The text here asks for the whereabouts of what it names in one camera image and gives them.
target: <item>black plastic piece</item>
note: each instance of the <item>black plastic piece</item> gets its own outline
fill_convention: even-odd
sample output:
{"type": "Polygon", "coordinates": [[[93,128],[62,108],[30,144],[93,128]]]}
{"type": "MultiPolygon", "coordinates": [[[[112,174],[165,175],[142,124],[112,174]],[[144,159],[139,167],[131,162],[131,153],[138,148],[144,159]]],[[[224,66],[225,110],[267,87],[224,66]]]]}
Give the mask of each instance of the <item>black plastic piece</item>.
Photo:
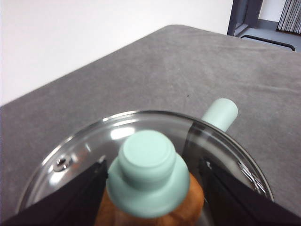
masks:
{"type": "Polygon", "coordinates": [[[252,36],[252,35],[248,35],[248,34],[243,35],[240,38],[241,39],[242,38],[249,38],[249,39],[255,39],[255,40],[258,40],[258,41],[264,41],[264,42],[272,43],[272,44],[275,44],[275,45],[291,48],[292,51],[294,51],[294,52],[296,51],[294,46],[292,46],[291,44],[284,43],[284,42],[273,41],[273,40],[264,39],[264,38],[260,38],[260,37],[256,37],[256,36],[252,36]]]}
{"type": "Polygon", "coordinates": [[[199,172],[216,226],[301,226],[301,218],[254,192],[209,160],[199,172]]]}
{"type": "Polygon", "coordinates": [[[95,163],[65,186],[2,226],[92,226],[108,177],[106,161],[95,163]]]}

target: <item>lid knob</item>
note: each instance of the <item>lid knob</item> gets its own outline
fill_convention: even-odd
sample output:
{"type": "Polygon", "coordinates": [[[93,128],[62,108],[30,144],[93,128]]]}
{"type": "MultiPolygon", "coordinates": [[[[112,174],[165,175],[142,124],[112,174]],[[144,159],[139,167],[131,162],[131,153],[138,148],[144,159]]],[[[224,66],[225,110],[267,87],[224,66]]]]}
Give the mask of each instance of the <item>lid knob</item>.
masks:
{"type": "Polygon", "coordinates": [[[112,202],[136,217],[155,218],[174,210],[190,184],[188,168],[162,133],[131,135],[109,168],[107,190],[112,202]]]}

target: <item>white wall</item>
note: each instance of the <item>white wall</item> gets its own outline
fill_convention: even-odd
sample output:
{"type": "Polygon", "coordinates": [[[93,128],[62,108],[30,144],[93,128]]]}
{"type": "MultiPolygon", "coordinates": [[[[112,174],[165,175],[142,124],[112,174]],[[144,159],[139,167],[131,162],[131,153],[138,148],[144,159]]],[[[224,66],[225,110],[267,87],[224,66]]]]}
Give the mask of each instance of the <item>white wall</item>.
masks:
{"type": "Polygon", "coordinates": [[[2,0],[1,105],[169,24],[227,33],[233,0],[2,0]]]}
{"type": "Polygon", "coordinates": [[[279,22],[285,0],[263,0],[259,19],[279,22]]]}

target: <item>dark gray door frame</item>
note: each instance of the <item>dark gray door frame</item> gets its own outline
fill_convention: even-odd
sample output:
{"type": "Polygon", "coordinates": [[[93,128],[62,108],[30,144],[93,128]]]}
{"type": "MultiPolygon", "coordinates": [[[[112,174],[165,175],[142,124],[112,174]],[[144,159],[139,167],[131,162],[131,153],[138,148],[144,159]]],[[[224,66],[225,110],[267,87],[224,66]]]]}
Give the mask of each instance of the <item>dark gray door frame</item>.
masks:
{"type": "MultiPolygon", "coordinates": [[[[258,22],[258,16],[260,13],[261,5],[263,0],[249,0],[247,3],[246,16],[244,24],[247,24],[250,27],[256,27],[258,22]]],[[[228,35],[233,36],[237,23],[237,14],[241,10],[239,7],[240,0],[233,0],[232,11],[229,20],[228,26],[228,35]]]]}

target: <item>brown wood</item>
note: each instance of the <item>brown wood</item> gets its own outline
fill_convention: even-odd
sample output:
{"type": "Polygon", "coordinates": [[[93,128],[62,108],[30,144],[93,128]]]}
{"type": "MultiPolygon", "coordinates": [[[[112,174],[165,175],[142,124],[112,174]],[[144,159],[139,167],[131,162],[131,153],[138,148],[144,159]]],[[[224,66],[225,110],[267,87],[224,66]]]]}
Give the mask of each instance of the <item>brown wood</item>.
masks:
{"type": "Polygon", "coordinates": [[[105,190],[95,226],[192,226],[200,217],[203,204],[203,189],[192,174],[190,174],[190,187],[184,201],[174,211],[159,218],[137,218],[119,210],[111,202],[105,190]]]}

